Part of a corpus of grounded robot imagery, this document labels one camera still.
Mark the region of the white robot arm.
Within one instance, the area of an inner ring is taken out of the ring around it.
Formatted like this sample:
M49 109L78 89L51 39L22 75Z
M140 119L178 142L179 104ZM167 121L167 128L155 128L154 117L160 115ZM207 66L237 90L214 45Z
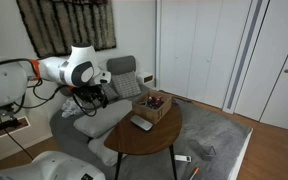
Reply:
M3 107L19 100L30 80L44 79L79 88L91 80L97 82L103 75L91 45L73 45L67 59L0 57L0 117L13 114ZM88 162L63 152L45 151L29 164L1 170L0 180L105 180L105 175Z

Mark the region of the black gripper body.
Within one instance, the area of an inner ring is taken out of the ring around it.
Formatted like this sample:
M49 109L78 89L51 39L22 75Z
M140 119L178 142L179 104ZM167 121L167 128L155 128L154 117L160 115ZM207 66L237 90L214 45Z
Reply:
M92 108L105 108L108 104L108 98L101 85L82 86L74 88L72 92L83 102L89 104Z

